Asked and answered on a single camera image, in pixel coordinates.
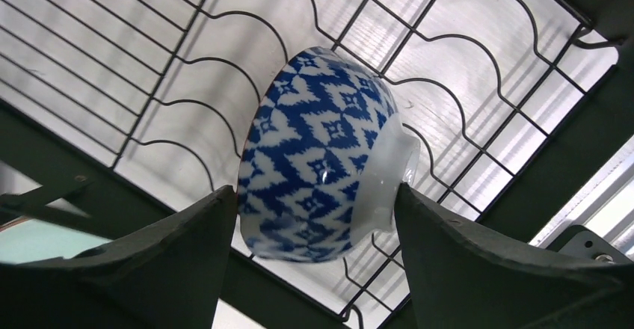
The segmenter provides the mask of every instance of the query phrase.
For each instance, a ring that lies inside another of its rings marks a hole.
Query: geometric pattern
[[[327,262],[351,249],[352,206],[374,140],[396,113],[383,82],[320,47],[295,56],[256,112],[238,171],[253,254]]]

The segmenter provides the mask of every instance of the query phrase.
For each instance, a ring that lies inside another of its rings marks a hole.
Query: blue and white bowl
[[[373,230],[393,231],[398,185],[420,144],[385,84],[329,49],[295,56],[268,89],[238,172],[245,243],[290,262],[341,257]]]

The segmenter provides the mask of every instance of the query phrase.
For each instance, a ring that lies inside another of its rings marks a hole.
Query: dish rack
[[[262,95],[308,46],[390,85],[424,145],[413,187],[474,221],[618,59],[563,0],[0,2],[2,100],[175,211],[235,184]],[[395,234],[324,265],[232,246],[353,328],[409,299]]]

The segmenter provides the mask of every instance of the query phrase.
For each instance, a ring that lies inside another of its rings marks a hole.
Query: black metal wire
[[[213,183],[213,178],[212,178],[212,173],[210,172],[208,166],[206,165],[206,163],[203,160],[203,157],[200,154],[196,153],[195,151],[193,151],[190,147],[186,146],[185,144],[177,142],[177,141],[170,141],[170,140],[166,140],[166,139],[157,139],[157,140],[154,140],[154,141],[140,141],[139,139],[137,139],[135,137],[135,133],[137,131],[137,128],[139,127],[142,118],[147,113],[147,110],[149,109],[149,107],[150,107],[152,102],[156,102],[160,106],[164,106],[164,107],[169,107],[169,106],[173,106],[173,105],[180,105],[180,104],[198,105],[198,106],[204,107],[205,109],[207,109],[209,111],[214,112],[216,115],[218,115],[220,117],[220,119],[224,122],[224,124],[227,126],[227,128],[230,131],[230,134],[231,134],[231,137],[232,137],[232,140],[233,140],[233,152],[234,152],[234,154],[237,157],[240,157],[240,149],[238,148],[238,141],[236,140],[236,134],[234,133],[231,124],[225,118],[225,116],[220,111],[218,111],[213,105],[206,104],[204,102],[197,101],[195,99],[178,99],[178,100],[166,102],[166,101],[164,101],[162,99],[158,99],[156,97],[157,91],[161,87],[161,84],[164,81],[168,70],[171,68],[171,66],[172,66],[172,64],[173,64],[173,62],[175,60],[181,61],[183,64],[186,64],[186,65],[199,63],[201,61],[215,61],[215,62],[220,62],[222,64],[226,64],[226,65],[232,67],[234,70],[237,70],[238,72],[240,72],[249,81],[251,87],[253,88],[253,92],[255,93],[257,101],[258,102],[261,101],[261,92],[258,90],[257,86],[255,85],[255,81],[250,77],[250,75],[246,71],[244,71],[239,65],[233,63],[232,61],[228,61],[228,60],[223,59],[223,58],[213,58],[213,57],[196,58],[194,60],[188,60],[188,59],[182,58],[182,57],[180,57],[178,55],[183,43],[185,42],[185,39],[187,38],[187,36],[189,35],[189,33],[191,31],[196,19],[198,18],[198,16],[206,16],[206,17],[208,17],[210,19],[220,19],[220,18],[223,18],[225,16],[247,16],[247,17],[250,17],[252,19],[255,19],[256,21],[258,21],[258,22],[262,23],[264,26],[266,26],[274,34],[274,36],[277,38],[277,40],[280,43],[280,47],[281,47],[281,49],[283,51],[285,61],[287,62],[289,60],[289,53],[287,51],[286,45],[285,45],[285,43],[283,41],[283,38],[280,36],[279,31],[269,21],[267,21],[266,19],[263,19],[261,16],[258,16],[255,13],[250,13],[250,12],[241,11],[241,10],[231,10],[231,11],[227,11],[227,12],[223,12],[223,13],[219,13],[219,14],[211,14],[211,13],[205,11],[204,9],[202,9],[202,6],[206,3],[207,0],[198,0],[197,3],[194,3],[192,0],[180,0],[180,1],[183,1],[184,4],[186,4],[189,7],[191,7],[191,10],[192,10],[192,13],[190,15],[190,18],[189,18],[187,24],[185,26],[183,26],[183,25],[180,25],[177,21],[175,21],[173,19],[170,19],[168,16],[166,16],[160,10],[157,10],[156,8],[154,8],[147,1],[134,0],[137,3],[139,3],[139,4],[142,4],[144,6],[144,8],[146,8],[149,12],[154,13],[156,16],[158,16],[159,18],[161,18],[165,22],[167,22],[170,25],[172,25],[177,31],[179,31],[181,33],[181,36],[178,39],[178,41],[176,42],[175,46],[173,48],[170,48],[168,45],[161,43],[157,39],[151,37],[146,32],[144,32],[141,29],[139,29],[139,27],[133,25],[130,21],[124,19],[121,15],[119,15],[118,13],[113,11],[108,5],[103,4],[103,3],[101,3],[98,0],[88,0],[91,3],[93,3],[94,5],[96,5],[98,8],[100,8],[103,11],[105,11],[106,13],[108,13],[110,16],[114,17],[116,19],[114,21],[123,23],[125,26],[129,27],[130,29],[132,29],[136,34],[141,35],[144,39],[150,41],[155,46],[157,46],[159,49],[161,49],[161,50],[163,50],[165,52],[165,54],[167,56],[167,60],[165,61],[163,68],[161,70],[157,70],[155,67],[153,67],[152,65],[148,64],[146,61],[144,61],[141,58],[139,58],[137,55],[135,55],[135,54],[131,53],[130,51],[128,51],[127,49],[125,49],[123,46],[121,46],[119,43],[117,43],[117,41],[112,40],[109,36],[103,34],[102,32],[100,32],[98,30],[96,30],[93,26],[91,26],[88,23],[86,23],[85,21],[81,20],[76,15],[74,15],[71,12],[69,12],[67,9],[65,9],[63,6],[59,5],[55,1],[53,1],[53,0],[44,0],[46,3],[50,4],[51,6],[53,6],[56,10],[59,10],[65,16],[68,16],[69,19],[72,19],[72,21],[76,21],[78,24],[81,24],[83,27],[85,27],[87,30],[89,30],[92,34],[97,36],[99,39],[104,40],[110,46],[113,46],[115,49],[117,49],[120,53],[125,54],[127,57],[131,58],[136,63],[139,63],[144,69],[149,70],[154,76],[156,76],[156,82],[154,83],[153,88],[147,90],[147,89],[142,88],[139,84],[135,84],[132,80],[128,79],[126,76],[122,75],[121,73],[119,73],[118,71],[116,71],[115,69],[110,67],[109,65],[105,64],[104,62],[102,62],[101,60],[96,58],[95,56],[91,55],[86,49],[83,49],[82,47],[77,46],[73,41],[69,40],[68,38],[66,38],[63,35],[59,34],[58,32],[54,31],[53,29],[51,29],[49,26],[47,26],[46,24],[44,24],[40,20],[35,19],[33,16],[31,16],[29,13],[27,13],[24,9],[21,9],[21,8],[17,7],[16,5],[12,4],[9,0],[0,0],[0,1],[1,1],[2,4],[10,7],[14,11],[16,11],[17,13],[21,14],[22,16],[24,16],[26,19],[29,19],[35,25],[37,25],[37,26],[43,28],[44,30],[48,31],[48,33],[50,33],[54,37],[58,38],[63,43],[67,44],[68,46],[72,47],[74,50],[76,50],[77,52],[81,53],[83,56],[89,58],[91,61],[94,61],[95,64],[100,65],[101,67],[106,69],[112,75],[118,77],[119,79],[124,81],[126,84],[129,84],[134,90],[137,90],[140,93],[142,93],[144,96],[146,96],[146,99],[145,99],[145,102],[144,102],[143,106],[141,107],[141,110],[140,111],[134,111],[132,108],[130,108],[129,106],[125,105],[120,100],[114,98],[107,91],[103,90],[102,88],[100,88],[99,86],[94,84],[93,82],[91,82],[88,79],[86,79],[85,77],[81,76],[79,73],[77,73],[76,71],[72,70],[66,64],[63,64],[55,56],[50,55],[49,53],[47,53],[43,49],[38,48],[33,43],[29,43],[27,40],[25,40],[24,37],[21,37],[16,32],[9,30],[8,28],[6,28],[3,25],[0,25],[0,29],[4,33],[6,33],[9,36],[11,36],[13,39],[15,39],[16,41],[20,42],[22,45],[27,46],[28,48],[30,48],[31,50],[33,50],[34,52],[36,52],[37,54],[39,54],[43,58],[47,59],[48,61],[52,62],[56,66],[60,67],[61,69],[65,70],[65,71],[67,71],[69,74],[71,74],[72,76],[74,76],[77,79],[79,79],[81,82],[86,84],[92,90],[97,91],[101,95],[103,95],[106,98],[108,98],[109,100],[111,100],[118,107],[121,107],[123,110],[125,110],[125,111],[129,112],[131,115],[135,116],[135,122],[132,124],[130,129],[125,129],[125,130],[121,129],[120,127],[118,127],[114,123],[112,123],[111,121],[109,121],[109,120],[105,119],[103,116],[97,114],[95,111],[91,110],[86,105],[83,105],[77,99],[74,99],[72,96],[68,95],[67,93],[65,93],[61,89],[57,88],[56,86],[54,86],[50,82],[46,81],[45,79],[42,79],[40,76],[38,76],[35,73],[29,72],[29,70],[26,68],[26,66],[24,64],[20,64],[18,61],[16,61],[15,59],[11,58],[11,56],[10,56],[11,54],[0,53],[0,57],[2,57],[8,63],[11,63],[13,66],[17,67],[21,71],[30,73],[30,75],[35,77],[36,80],[38,80],[39,82],[41,82],[44,85],[50,87],[53,91],[59,93],[60,95],[62,95],[65,98],[67,98],[69,101],[75,103],[75,105],[77,105],[80,108],[82,108],[82,110],[89,112],[95,118],[98,118],[103,123],[107,124],[110,127],[113,127],[116,132],[118,132],[121,135],[125,136],[125,139],[123,140],[123,143],[120,145],[120,147],[116,148],[116,149],[113,149],[113,148],[111,148],[111,146],[108,146],[107,144],[104,144],[98,138],[95,138],[95,136],[92,136],[89,132],[86,132],[85,130],[81,129],[80,126],[77,126],[72,121],[64,118],[60,114],[55,113],[55,111],[52,111],[45,103],[42,103],[41,101],[35,99],[33,96],[29,95],[28,93],[25,93],[24,91],[20,90],[14,84],[11,84],[10,82],[6,81],[5,79],[0,78],[0,82],[2,84],[8,86],[9,88],[11,88],[13,90],[15,90],[21,96],[24,96],[26,99],[29,99],[34,104],[40,106],[43,110],[49,112],[50,114],[52,114],[53,116],[55,116],[59,120],[64,121],[68,126],[72,127],[74,130],[82,133],[87,138],[91,139],[92,141],[94,141],[95,143],[97,143],[98,145],[100,145],[101,147],[103,147],[104,149],[106,149],[107,151],[112,153],[113,155],[115,155],[116,158],[115,158],[115,160],[113,160],[113,162],[111,164],[111,169],[112,170],[115,170],[117,165],[120,163],[120,160],[122,159],[122,157],[123,157],[123,155],[124,155],[124,153],[126,151],[126,148],[129,146],[130,142],[134,142],[134,143],[136,143],[136,144],[138,144],[140,146],[152,146],[152,145],[155,145],[155,144],[166,144],[166,145],[170,145],[170,146],[176,146],[176,147],[178,147],[180,149],[183,149],[183,150],[189,152],[190,154],[192,154],[198,160],[198,162],[201,164],[201,166],[203,167],[203,169],[205,171],[206,177],[207,177],[207,179],[209,181],[209,187],[210,187],[210,189],[212,191],[215,189],[214,183]],[[474,37],[469,37],[469,36],[464,35],[464,34],[441,34],[441,35],[435,36],[435,37],[427,37],[423,33],[421,33],[420,31],[417,30],[417,28],[422,23],[424,18],[428,15],[428,13],[431,11],[433,6],[437,3],[437,0],[429,0],[429,2],[426,4],[426,6],[422,10],[422,12],[417,16],[417,18],[415,19],[415,21],[412,24],[410,24],[407,20],[403,19],[402,17],[398,16],[392,9],[390,9],[388,6],[386,6],[383,2],[381,2],[379,0],[362,0],[359,3],[359,5],[357,6],[357,8],[355,9],[355,11],[352,14],[351,18],[346,22],[344,28],[336,36],[333,35],[333,34],[328,33],[327,31],[325,31],[323,28],[321,28],[319,26],[319,16],[318,16],[318,11],[317,11],[316,1],[315,0],[310,0],[310,4],[311,4],[311,6],[313,8],[312,10],[313,10],[314,26],[315,26],[316,30],[322,36],[324,36],[326,39],[328,39],[329,41],[332,42],[332,44],[333,44],[331,46],[332,50],[341,49],[341,50],[346,51],[353,58],[358,60],[360,63],[365,65],[368,69],[370,69],[371,71],[376,73],[378,76],[383,78],[386,82],[390,83],[391,85],[398,86],[400,84],[406,84],[406,83],[410,83],[410,82],[428,83],[428,84],[432,84],[435,87],[438,87],[439,89],[441,89],[442,91],[444,91],[445,93],[450,95],[450,97],[453,99],[453,101],[456,104],[456,107],[458,109],[458,112],[459,112],[459,114],[461,116],[461,137],[464,138],[465,141],[467,141],[470,144],[470,146],[472,146],[475,149],[477,149],[478,152],[468,162],[467,166],[451,181],[451,183],[444,182],[434,172],[434,167],[435,167],[434,155],[433,155],[433,153],[431,151],[431,147],[430,147],[428,141],[426,140],[426,138],[417,129],[413,128],[412,126],[410,126],[408,124],[404,124],[405,128],[407,128],[408,130],[412,131],[413,134],[415,134],[418,138],[420,138],[421,142],[425,145],[425,148],[428,151],[428,155],[429,155],[429,158],[430,158],[429,175],[436,182],[438,182],[439,184],[441,184],[445,188],[445,191],[443,192],[443,194],[438,199],[439,203],[442,203],[450,194],[454,194],[456,197],[458,197],[459,199],[464,201],[465,204],[467,204],[469,207],[471,207],[472,209],[477,211],[477,213],[482,213],[482,209],[479,209],[473,203],[468,201],[462,194],[460,194],[456,190],[456,187],[458,186],[458,184],[461,181],[464,181],[464,178],[466,177],[466,175],[472,170],[472,168],[475,165],[475,163],[482,156],[488,157],[501,170],[503,170],[506,173],[508,173],[511,176],[511,182],[513,182],[513,180],[515,179],[517,173],[514,173],[513,171],[509,170],[503,163],[501,163],[501,161],[499,161],[495,156],[490,154],[488,152],[488,150],[489,150],[490,146],[492,145],[492,143],[502,133],[504,128],[506,128],[506,126],[512,121],[514,116],[516,116],[516,115],[517,116],[521,116],[529,124],[531,124],[537,131],[539,131],[542,135],[544,135],[546,137],[546,140],[544,141],[544,143],[546,143],[546,142],[548,142],[550,140],[550,137],[551,137],[550,133],[548,133],[548,131],[546,131],[543,128],[541,128],[529,115],[527,115],[526,113],[524,113],[522,111],[522,107],[528,102],[528,100],[533,96],[533,94],[543,85],[543,83],[548,78],[548,76],[550,76],[551,73],[553,73],[553,72],[557,73],[566,82],[568,82],[573,88],[577,89],[581,94],[585,94],[585,90],[583,88],[581,88],[573,79],[570,78],[570,76],[568,76],[563,70],[561,70],[558,67],[559,62],[563,58],[563,56],[566,53],[566,51],[570,48],[570,46],[578,46],[578,47],[583,48],[583,49],[598,49],[598,48],[602,48],[602,47],[606,47],[606,46],[618,46],[619,44],[622,43],[620,40],[612,40],[612,41],[606,41],[606,42],[603,42],[603,43],[595,43],[595,44],[585,43],[585,42],[581,41],[580,38],[585,36],[586,34],[588,34],[590,32],[590,30],[591,30],[590,21],[587,19],[587,17],[585,17],[582,14],[580,14],[573,7],[567,6],[565,1],[556,0],[558,3],[560,3],[564,7],[566,7],[567,10],[573,16],[575,16],[575,18],[579,21],[579,27],[570,36],[570,38],[566,42],[565,46],[558,53],[558,55],[555,57],[555,59],[553,61],[550,61],[547,58],[545,58],[538,51],[538,28],[537,28],[537,24],[536,24],[536,21],[535,21],[535,17],[533,16],[531,10],[529,9],[528,5],[523,0],[514,0],[514,1],[516,1],[522,7],[522,9],[526,12],[526,15],[528,16],[529,21],[531,22],[532,36],[533,36],[533,39],[532,39],[532,53],[535,55],[535,57],[537,59],[539,59],[539,61],[542,61],[546,65],[548,65],[548,68],[544,72],[544,74],[535,82],[535,84],[533,84],[531,89],[524,95],[524,97],[516,105],[514,103],[512,103],[509,99],[507,99],[502,94],[502,75],[501,75],[501,71],[500,71],[500,68],[499,68],[499,64],[498,64],[497,60],[495,59],[495,57],[493,56],[492,52],[483,43],[481,43],[480,41],[478,41]],[[404,36],[404,38],[400,39],[397,47],[390,54],[390,56],[388,57],[387,61],[381,66],[381,68],[377,68],[377,67],[372,66],[371,64],[368,63],[368,61],[366,61],[359,54],[357,54],[355,51],[351,50],[350,48],[348,48],[344,44],[346,36],[348,36],[350,30],[353,28],[355,22],[357,21],[357,19],[359,18],[361,13],[364,11],[364,9],[366,8],[366,5],[369,2],[372,2],[373,4],[376,4],[379,8],[384,10],[387,15],[391,16],[393,19],[395,19],[398,23],[400,23],[401,25],[403,25],[407,29],[406,35]],[[460,99],[455,95],[455,93],[450,88],[448,88],[444,84],[442,84],[440,82],[437,82],[435,80],[432,80],[432,79],[416,77],[416,78],[409,78],[409,79],[402,79],[402,80],[395,81],[393,79],[390,79],[387,76],[387,73],[389,72],[390,67],[395,63],[396,59],[401,54],[403,48],[407,45],[407,42],[414,35],[416,35],[418,38],[420,38],[420,39],[422,39],[422,40],[424,40],[425,42],[428,42],[428,43],[432,43],[434,41],[448,40],[448,39],[455,39],[455,40],[464,41],[465,43],[470,43],[470,44],[472,44],[474,46],[477,46],[489,58],[492,66],[493,66],[493,70],[495,72],[496,95],[497,95],[497,97],[499,97],[500,101],[504,105],[507,105],[511,109],[511,113],[502,122],[502,125],[498,129],[496,129],[496,131],[486,140],[484,145],[480,146],[472,138],[470,138],[467,135],[467,119],[466,119],[465,111],[464,111],[464,109],[462,107]],[[357,307],[357,305],[355,303],[356,303],[356,301],[359,299],[359,297],[363,293],[366,293],[370,298],[372,298],[373,300],[377,301],[377,303],[379,305],[381,305],[382,307],[387,308],[390,311],[390,315],[392,315],[394,310],[397,310],[398,308],[402,307],[407,302],[407,300],[409,299],[409,295],[408,295],[399,304],[399,306],[397,308],[390,308],[380,298],[378,298],[377,295],[375,295],[375,294],[373,294],[373,293],[371,293],[369,291],[369,287],[372,285],[372,283],[374,283],[374,281],[379,277],[379,275],[381,275],[383,270],[391,262],[395,263],[395,265],[397,265],[401,270],[404,270],[404,266],[395,259],[395,256],[400,251],[400,245],[397,246],[397,248],[395,250],[393,250],[392,253],[387,253],[385,250],[381,249],[377,245],[374,235],[372,235],[371,243],[372,243],[372,247],[375,249],[376,253],[380,254],[383,257],[385,257],[385,260],[379,265],[377,271],[375,273],[373,273],[372,276],[368,280],[365,281],[365,283],[359,283],[357,280],[355,280],[354,278],[352,278],[350,276],[349,268],[348,268],[348,262],[346,261],[346,259],[343,259],[344,277],[350,283],[355,285],[359,290],[351,297],[351,300],[348,301],[348,303],[342,308],[342,310],[338,314],[335,314],[334,312],[332,312],[328,308],[324,307],[323,304],[320,304],[319,302],[317,302],[314,299],[312,299],[310,296],[307,296],[307,299],[313,301],[316,304],[317,307],[321,307],[328,315],[331,315],[331,316],[337,315],[341,319],[342,322],[348,321],[349,317],[350,317],[350,313],[351,312],[355,312],[358,315],[358,318],[359,318],[359,326],[360,326],[360,328],[363,328],[363,316],[362,316],[361,311],[359,310],[359,308]]]

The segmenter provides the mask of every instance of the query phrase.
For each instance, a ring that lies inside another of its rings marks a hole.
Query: ceramic bowl
[[[419,152],[376,75],[329,49],[301,52],[268,89],[244,145],[245,243],[265,259],[327,262],[394,230],[398,185],[413,180]]]

